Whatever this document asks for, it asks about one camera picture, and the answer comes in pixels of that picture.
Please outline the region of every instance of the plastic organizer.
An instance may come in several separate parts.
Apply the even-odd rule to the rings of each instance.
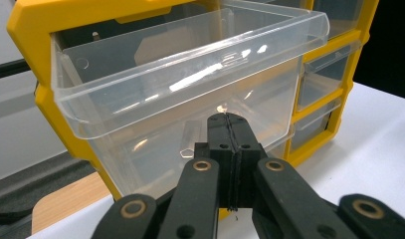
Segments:
[[[314,0],[313,10],[326,13],[329,18],[329,38],[354,29],[363,0]]]
[[[352,42],[331,53],[304,63],[304,76],[298,98],[298,111],[310,106],[340,88],[350,54],[361,46]]]
[[[286,135],[300,55],[327,33],[323,13],[224,1],[71,48],[53,34],[52,89],[118,191],[157,198],[176,185],[193,143],[206,141],[213,114],[246,118],[263,146]]]
[[[264,4],[274,4],[279,6],[304,8],[305,0],[246,0],[250,2],[259,2]]]
[[[267,156],[276,158],[286,158],[287,141],[291,140],[294,135],[295,135],[295,127],[291,125],[289,128],[289,132],[284,137],[280,138],[278,141],[271,144],[270,146],[265,147],[265,152],[267,153]]]
[[[334,100],[295,123],[292,150],[298,149],[312,138],[325,131],[330,115],[341,106],[341,99]]]

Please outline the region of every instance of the screw hole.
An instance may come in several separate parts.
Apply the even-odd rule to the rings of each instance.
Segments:
[[[268,161],[266,167],[271,171],[282,171],[284,169],[284,166],[277,161]]]
[[[182,225],[176,233],[179,238],[192,238],[195,235],[195,228],[190,225]]]
[[[146,210],[146,204],[142,200],[133,200],[125,203],[120,210],[123,218],[136,218],[143,214]]]
[[[320,234],[322,238],[333,239],[336,238],[336,232],[329,226],[318,225],[316,231]]]
[[[193,168],[198,171],[206,171],[211,168],[211,163],[209,163],[208,161],[196,161],[195,163],[193,163]]]
[[[353,201],[353,208],[358,213],[371,219],[381,219],[384,217],[384,211],[371,201],[356,199]]]
[[[363,209],[363,210],[365,210],[367,212],[376,213],[376,209],[374,207],[372,207],[371,205],[360,203],[359,206],[360,206],[361,209]]]

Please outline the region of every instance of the wooden surface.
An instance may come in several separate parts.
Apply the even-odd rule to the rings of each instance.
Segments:
[[[108,189],[95,172],[43,197],[32,212],[32,234],[108,195],[110,195]]]

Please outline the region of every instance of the black cable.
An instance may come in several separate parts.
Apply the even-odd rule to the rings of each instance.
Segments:
[[[3,212],[0,213],[0,225],[8,225],[19,221],[20,219],[31,215],[33,208],[18,212]]]
[[[0,79],[31,70],[24,59],[1,64]]]

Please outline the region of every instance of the black metal bracket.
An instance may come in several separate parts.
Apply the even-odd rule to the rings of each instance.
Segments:
[[[253,208],[260,238],[405,238],[405,219],[376,199],[321,199],[289,163],[267,157],[244,118],[207,123],[208,142],[195,144],[175,190],[123,197],[93,238],[216,238],[219,207]]]

